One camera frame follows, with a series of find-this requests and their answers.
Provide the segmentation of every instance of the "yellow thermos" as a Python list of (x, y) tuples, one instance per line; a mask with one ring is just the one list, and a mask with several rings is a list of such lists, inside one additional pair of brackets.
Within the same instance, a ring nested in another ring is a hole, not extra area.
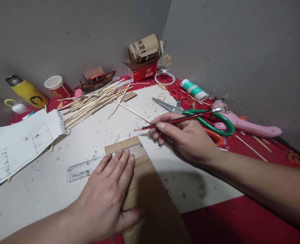
[(42, 109), (49, 104), (49, 99), (45, 97), (37, 88), (17, 75), (6, 79), (11, 88), (25, 101), (38, 109)]

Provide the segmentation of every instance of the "thermos lid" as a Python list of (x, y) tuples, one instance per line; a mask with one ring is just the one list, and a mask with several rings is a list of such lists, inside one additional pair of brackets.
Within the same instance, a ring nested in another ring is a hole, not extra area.
[(20, 78), (19, 76), (17, 76), (17, 75), (13, 75), (13, 76), (7, 78), (5, 81), (6, 81), (10, 86), (16, 86), (16, 85), (20, 84), (20, 83), (23, 81), (23, 79), (21, 79), (21, 78)]

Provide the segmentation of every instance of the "pink hot glue gun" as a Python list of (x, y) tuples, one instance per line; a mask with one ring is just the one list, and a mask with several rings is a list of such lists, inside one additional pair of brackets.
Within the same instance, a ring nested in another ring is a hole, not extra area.
[[(223, 108), (220, 114), (224, 115), (227, 119), (229, 119), (234, 124), (237, 130), (247, 132), (254, 136), (265, 137), (265, 138), (276, 137), (282, 134), (282, 130), (278, 127), (256, 125), (244, 121), (242, 119), (239, 119), (230, 110), (228, 110), (227, 105), (220, 100), (216, 100), (211, 105), (211, 109), (218, 108), (218, 107)], [(214, 127), (223, 131), (227, 129), (224, 123), (215, 123)]]

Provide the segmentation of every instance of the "pencil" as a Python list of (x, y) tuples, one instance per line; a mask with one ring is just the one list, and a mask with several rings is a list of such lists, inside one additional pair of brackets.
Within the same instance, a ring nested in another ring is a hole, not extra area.
[[(187, 115), (185, 117), (181, 117), (181, 118), (177, 118), (177, 119), (173, 119), (173, 120), (168, 120), (168, 121), (165, 121), (165, 123), (175, 124), (175, 123), (179, 123), (179, 122), (182, 122), (182, 121), (185, 121), (185, 120), (190, 120), (190, 119), (194, 119), (194, 118), (197, 118), (197, 117), (201, 117), (202, 115), (218, 113), (222, 110), (223, 110), (222, 108), (215, 108), (215, 109), (208, 110), (208, 111), (205, 111), (205, 112), (202, 112), (202, 113)], [(156, 127), (156, 125), (149, 125), (149, 126), (146, 126), (146, 127), (139, 128), (137, 130), (152, 129), (152, 128), (155, 128), (155, 127)]]

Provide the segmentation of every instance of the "transparent ruler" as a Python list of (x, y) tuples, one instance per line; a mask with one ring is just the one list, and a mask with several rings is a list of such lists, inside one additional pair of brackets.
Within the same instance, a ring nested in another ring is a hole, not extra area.
[[(131, 147), (124, 148), (123, 150), (125, 150), (125, 149), (129, 149), (131, 154), (135, 155), (135, 159), (147, 155), (146, 151), (141, 143), (131, 146)], [(67, 169), (67, 180), (66, 181), (72, 182), (74, 180), (79, 180), (81, 178), (90, 176), (103, 157), (104, 156), (101, 156), (98, 158), (90, 159), (90, 160), (84, 161), (82, 163), (70, 166)]]

